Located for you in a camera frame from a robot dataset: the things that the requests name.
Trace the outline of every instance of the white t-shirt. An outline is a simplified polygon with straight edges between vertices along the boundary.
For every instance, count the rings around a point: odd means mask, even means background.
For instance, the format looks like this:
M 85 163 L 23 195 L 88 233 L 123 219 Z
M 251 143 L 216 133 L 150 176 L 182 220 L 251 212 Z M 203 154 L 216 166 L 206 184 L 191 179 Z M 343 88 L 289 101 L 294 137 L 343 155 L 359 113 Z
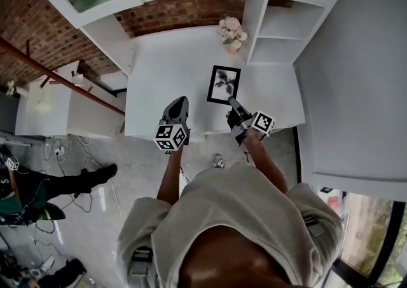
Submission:
M 286 195 L 258 169 L 236 163 L 198 174 L 179 201 L 134 202 L 118 238 L 118 272 L 130 287 L 178 285 L 183 259 L 203 231 L 229 226 L 260 245 L 285 270 L 293 285 L 313 287 L 337 258 L 341 219 L 307 184 Z M 152 249 L 146 276 L 134 251 Z

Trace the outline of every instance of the black picture frame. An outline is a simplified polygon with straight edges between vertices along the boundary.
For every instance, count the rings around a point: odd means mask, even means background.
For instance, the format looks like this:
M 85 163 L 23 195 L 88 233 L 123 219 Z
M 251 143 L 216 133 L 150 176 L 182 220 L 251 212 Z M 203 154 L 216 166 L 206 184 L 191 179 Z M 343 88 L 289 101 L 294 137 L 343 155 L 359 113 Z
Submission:
M 216 73 L 217 73 L 218 70 L 225 70 L 225 71 L 231 71 L 231 72 L 236 73 L 235 85 L 233 86 L 233 94 L 231 95 L 233 98 L 236 99 L 237 90 L 238 90 L 238 87 L 239 87 L 239 79 L 240 79 L 240 71 L 241 71 L 241 69 L 237 69 L 235 67 L 223 67 L 221 65 L 214 65 L 214 67 L 212 69 L 212 76 L 210 78 L 208 97 L 207 97 L 206 101 L 207 102 L 214 102 L 214 103 L 217 103 L 217 104 L 230 105 L 227 100 L 212 98 L 213 89 L 214 89 L 214 85 L 215 85 L 215 79 L 216 79 Z

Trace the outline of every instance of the brick wall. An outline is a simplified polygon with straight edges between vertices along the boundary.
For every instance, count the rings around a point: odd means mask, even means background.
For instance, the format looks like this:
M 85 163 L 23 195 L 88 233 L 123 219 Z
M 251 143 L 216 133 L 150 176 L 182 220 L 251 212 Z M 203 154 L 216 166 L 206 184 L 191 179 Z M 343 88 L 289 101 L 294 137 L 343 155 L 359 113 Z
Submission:
M 171 29 L 217 25 L 232 16 L 242 21 L 245 0 L 156 0 L 116 13 L 130 37 Z
M 25 52 L 30 39 L 31 57 L 49 69 L 75 60 L 88 78 L 117 71 L 80 30 L 75 29 L 47 0 L 0 0 L 0 36 Z M 0 51 L 0 86 L 15 79 L 22 85 L 41 73 Z

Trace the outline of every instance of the framed artwork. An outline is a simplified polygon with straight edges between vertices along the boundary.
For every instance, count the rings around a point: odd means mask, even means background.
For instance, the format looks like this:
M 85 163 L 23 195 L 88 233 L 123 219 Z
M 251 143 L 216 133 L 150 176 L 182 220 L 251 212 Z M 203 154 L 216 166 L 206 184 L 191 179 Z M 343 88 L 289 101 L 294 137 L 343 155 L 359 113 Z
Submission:
M 237 96 L 240 69 L 214 65 L 207 102 L 229 105 L 228 98 Z

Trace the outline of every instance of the concrete floor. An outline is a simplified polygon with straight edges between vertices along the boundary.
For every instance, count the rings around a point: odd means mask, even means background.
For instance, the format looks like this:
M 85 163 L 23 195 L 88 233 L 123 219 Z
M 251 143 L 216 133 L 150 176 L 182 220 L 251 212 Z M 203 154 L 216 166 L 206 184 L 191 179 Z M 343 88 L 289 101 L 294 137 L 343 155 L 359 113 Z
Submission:
M 67 147 L 68 140 L 81 139 L 70 137 L 62 139 L 62 145 Z M 48 139 L 45 146 L 45 157 L 48 158 L 54 139 Z M 296 158 L 294 152 L 293 131 L 286 129 L 279 131 L 264 142 L 266 150 L 272 160 L 285 175 L 290 187 L 296 184 Z M 67 159 L 61 167 L 67 175 L 78 175 L 82 168 L 89 171 L 98 166 L 87 158 L 83 148 L 89 149 L 91 155 L 102 165 L 116 163 L 118 173 L 113 178 L 116 193 L 123 207 L 128 213 L 134 199 L 142 196 L 155 197 L 160 186 L 162 176 L 167 165 L 168 156 L 155 146 L 154 142 L 124 137 L 119 135 L 114 139 L 93 139 L 88 146 L 77 142 L 69 144 Z M 33 170 L 45 169 L 50 175 L 61 176 L 57 160 L 52 154 L 49 161 L 43 159 L 43 147 L 16 148 L 13 152 L 22 164 Z M 182 167 L 186 176 L 192 180 L 194 176 L 208 167 L 216 153 L 223 155 L 226 166 L 236 161 L 245 160 L 241 147 L 237 147 L 229 135 L 209 135 L 205 142 L 191 143 L 185 147 Z M 1 228 L 1 233 L 12 246 L 20 260 L 27 266 L 39 265 L 44 258 L 53 254 L 57 260 L 54 268 L 64 265 L 64 257 L 60 256 L 54 246 L 34 245 L 33 237 L 44 244 L 53 243 L 61 254 L 69 258 L 78 258 L 88 270 L 88 274 L 100 286 L 107 288 L 121 287 L 115 272 L 116 239 L 125 220 L 120 217 L 119 208 L 114 197 L 110 182 L 96 187 L 92 192 L 92 210 L 84 213 L 75 204 L 71 204 L 64 212 L 67 218 L 57 221 L 57 230 L 52 235 L 35 230 L 33 226 L 11 229 Z M 69 196 L 59 196 L 52 203 L 63 207 L 71 201 Z M 84 209 L 89 208 L 90 197 L 80 196 L 77 203 Z M 50 231 L 52 223 L 38 221 L 38 227 Z

